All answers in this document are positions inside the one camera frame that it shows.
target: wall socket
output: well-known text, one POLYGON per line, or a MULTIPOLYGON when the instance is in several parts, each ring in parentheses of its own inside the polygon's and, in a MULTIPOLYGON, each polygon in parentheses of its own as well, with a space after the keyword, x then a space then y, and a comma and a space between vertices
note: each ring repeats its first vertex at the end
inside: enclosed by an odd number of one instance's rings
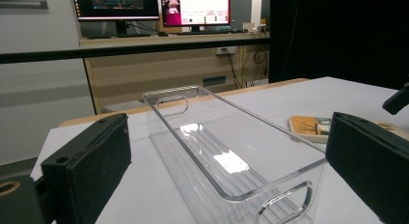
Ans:
POLYGON ((237 46, 218 47, 216 48, 216 55, 227 54, 223 49, 227 49, 230 53, 235 53, 237 51, 237 46))

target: plastic storage tray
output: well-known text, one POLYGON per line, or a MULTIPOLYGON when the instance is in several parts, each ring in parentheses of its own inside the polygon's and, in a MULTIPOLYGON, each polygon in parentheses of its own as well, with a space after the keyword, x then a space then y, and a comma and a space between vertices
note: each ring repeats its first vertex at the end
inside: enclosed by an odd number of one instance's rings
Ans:
POLYGON ((324 151, 198 87, 145 93, 150 139, 198 223, 313 223, 324 151))

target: container handle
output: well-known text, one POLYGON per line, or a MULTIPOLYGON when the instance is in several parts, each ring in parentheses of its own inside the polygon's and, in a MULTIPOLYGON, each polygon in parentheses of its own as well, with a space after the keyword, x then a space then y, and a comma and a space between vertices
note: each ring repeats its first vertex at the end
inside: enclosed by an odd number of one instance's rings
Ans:
POLYGON ((293 212, 291 215, 289 215, 288 217, 280 220, 279 222, 277 222, 276 224, 282 224, 282 223, 287 223, 289 221, 291 221, 292 219, 300 216, 306 209, 307 207, 310 206, 311 201, 312 201, 312 197, 313 197, 313 189, 310 187, 310 185, 313 184, 312 182, 302 182, 298 185, 296 185, 295 187, 293 187, 292 189, 274 197, 271 198, 270 200, 268 200, 267 202, 265 202, 262 207, 261 210, 259 210, 257 217, 256 217, 256 223, 259 223, 259 218, 262 216, 262 214, 264 213, 265 209, 267 209, 269 206, 273 205, 274 203, 282 200, 283 198, 285 198, 286 196, 290 195, 291 193, 294 193, 295 191, 303 188, 303 187, 307 187, 307 194, 306 194, 306 199, 304 201, 304 203, 301 205, 300 208, 298 208, 295 212, 293 212))
POLYGON ((159 111, 160 104, 163 104, 165 102, 182 100, 182 99, 184 100, 184 107, 183 107, 182 110, 176 111, 176 112, 173 112, 173 113, 169 113, 169 114, 162 114, 162 116, 166 117, 166 116, 172 116, 172 115, 178 115, 178 114, 184 113, 189 108, 189 103, 188 103, 187 97, 185 97, 185 96, 174 96, 174 97, 161 98, 156 103, 157 110, 159 111))

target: desk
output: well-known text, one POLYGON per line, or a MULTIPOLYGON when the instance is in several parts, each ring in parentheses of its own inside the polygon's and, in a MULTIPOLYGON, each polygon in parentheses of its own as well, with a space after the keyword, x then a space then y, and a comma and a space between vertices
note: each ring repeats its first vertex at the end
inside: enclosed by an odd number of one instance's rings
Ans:
MULTIPOLYGON (((382 109, 382 103, 394 93, 391 89, 323 77, 225 98, 285 128, 287 118, 294 114, 331 117, 339 111, 409 131, 408 107, 395 116, 382 109)), ((149 139, 146 113, 129 115, 128 123, 132 163, 97 223, 194 223, 149 139)), ((51 129, 32 177, 36 180, 41 176, 40 162, 90 124, 51 129)), ((330 165, 321 185, 316 224, 381 223, 330 165)))
POLYGON ((237 46, 232 54, 231 62, 227 55, 216 55, 216 49, 194 49, 198 45, 209 42, 248 40, 266 40, 267 34, 219 34, 170 37, 146 37, 128 39, 100 39, 80 41, 81 49, 119 47, 119 46, 151 46, 168 44, 164 52, 138 53, 131 55, 84 58, 86 73, 91 88, 95 112, 106 112, 107 106, 142 99, 142 94, 189 85, 206 87, 213 93, 235 89, 231 64, 234 65, 238 80, 248 81, 267 78, 267 55, 259 50, 268 51, 268 41, 263 45, 237 46), (192 49, 177 50, 172 44, 192 43, 192 49), (258 64, 253 60, 254 54, 264 59, 258 64))

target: monitor screen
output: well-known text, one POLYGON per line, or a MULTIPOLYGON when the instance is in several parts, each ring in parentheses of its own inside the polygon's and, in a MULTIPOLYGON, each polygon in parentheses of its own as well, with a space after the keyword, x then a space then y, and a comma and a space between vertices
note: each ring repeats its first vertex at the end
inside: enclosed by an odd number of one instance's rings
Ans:
POLYGON ((230 0, 161 0, 164 27, 229 25, 230 0))
POLYGON ((73 0, 78 21, 158 20, 157 0, 73 0))

